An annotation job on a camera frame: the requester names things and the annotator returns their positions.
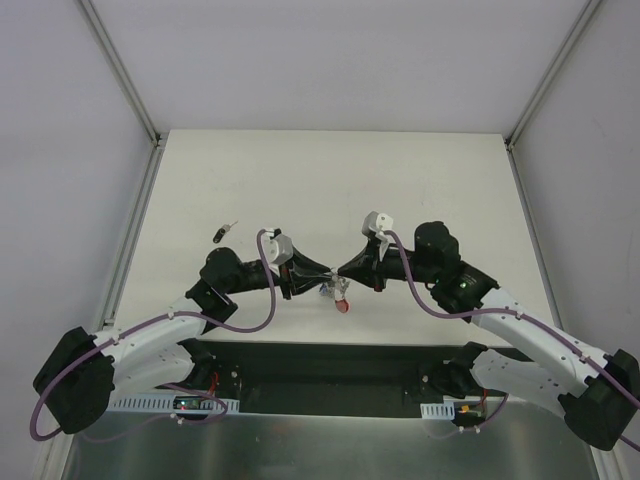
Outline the key organiser with red handle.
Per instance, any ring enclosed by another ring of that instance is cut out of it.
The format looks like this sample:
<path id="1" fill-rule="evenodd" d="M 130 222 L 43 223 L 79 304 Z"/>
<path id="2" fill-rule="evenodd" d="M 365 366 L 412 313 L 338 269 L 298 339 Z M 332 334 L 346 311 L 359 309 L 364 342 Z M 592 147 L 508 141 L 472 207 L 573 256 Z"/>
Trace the key organiser with red handle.
<path id="1" fill-rule="evenodd" d="M 350 280 L 333 272 L 328 280 L 319 288 L 319 294 L 324 298 L 331 298 L 336 310 L 346 314 L 350 310 L 350 304 L 346 298 L 346 292 L 350 286 Z"/>

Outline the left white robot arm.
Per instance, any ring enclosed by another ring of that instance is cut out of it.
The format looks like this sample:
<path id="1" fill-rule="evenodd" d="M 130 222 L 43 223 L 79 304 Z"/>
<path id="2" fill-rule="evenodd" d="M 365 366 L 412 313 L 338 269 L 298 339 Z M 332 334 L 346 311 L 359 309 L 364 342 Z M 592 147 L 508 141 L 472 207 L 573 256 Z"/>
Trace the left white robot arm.
<path id="1" fill-rule="evenodd" d="M 77 327 L 62 336 L 33 382 L 39 399 L 30 418 L 31 438 L 44 442 L 60 433 L 79 433 L 128 394 L 180 382 L 204 387 L 212 367 L 195 341 L 214 328 L 257 333 L 276 314 L 270 309 L 256 326 L 234 326 L 229 320 L 238 306 L 232 295 L 266 289 L 275 306 L 277 294 L 291 299 L 332 277 L 330 267 L 294 247 L 261 249 L 251 262 L 241 261 L 230 248 L 214 249 L 198 281 L 165 312 L 126 329 L 89 333 Z"/>

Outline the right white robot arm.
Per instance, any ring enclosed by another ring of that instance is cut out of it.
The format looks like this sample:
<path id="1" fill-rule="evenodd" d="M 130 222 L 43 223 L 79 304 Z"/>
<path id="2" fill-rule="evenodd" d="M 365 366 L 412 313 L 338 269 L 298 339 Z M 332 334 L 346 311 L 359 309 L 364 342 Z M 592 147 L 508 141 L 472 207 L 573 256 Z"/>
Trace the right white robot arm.
<path id="1" fill-rule="evenodd" d="M 390 221 L 363 225 L 365 248 L 338 273 L 384 290 L 408 284 L 416 303 L 439 319 L 461 319 L 508 342 L 526 356 L 509 359 L 474 343 L 430 376 L 444 394 L 462 398 L 497 390 L 557 416 L 582 441 L 610 451 L 639 410 L 639 362 L 619 349 L 608 353 L 536 319 L 488 274 L 462 260 L 459 242 L 441 221 L 419 225 L 404 248 Z"/>

